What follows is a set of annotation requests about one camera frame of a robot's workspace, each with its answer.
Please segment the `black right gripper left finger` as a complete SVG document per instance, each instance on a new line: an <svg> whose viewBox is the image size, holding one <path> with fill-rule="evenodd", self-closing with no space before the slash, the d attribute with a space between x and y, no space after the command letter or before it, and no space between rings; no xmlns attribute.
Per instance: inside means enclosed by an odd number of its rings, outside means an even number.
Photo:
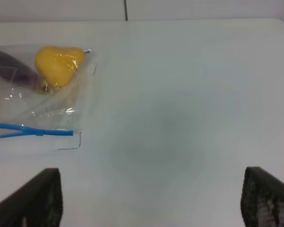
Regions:
<svg viewBox="0 0 284 227"><path fill-rule="evenodd" d="M0 227L58 227L62 184L58 168L46 168L0 202Z"/></svg>

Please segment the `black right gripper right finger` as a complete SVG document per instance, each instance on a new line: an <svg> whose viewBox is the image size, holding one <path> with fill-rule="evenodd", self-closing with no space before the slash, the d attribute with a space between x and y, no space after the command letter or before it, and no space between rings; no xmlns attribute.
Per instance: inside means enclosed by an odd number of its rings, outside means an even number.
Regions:
<svg viewBox="0 0 284 227"><path fill-rule="evenodd" d="M260 167L247 167L240 210L247 227L284 227L284 183Z"/></svg>

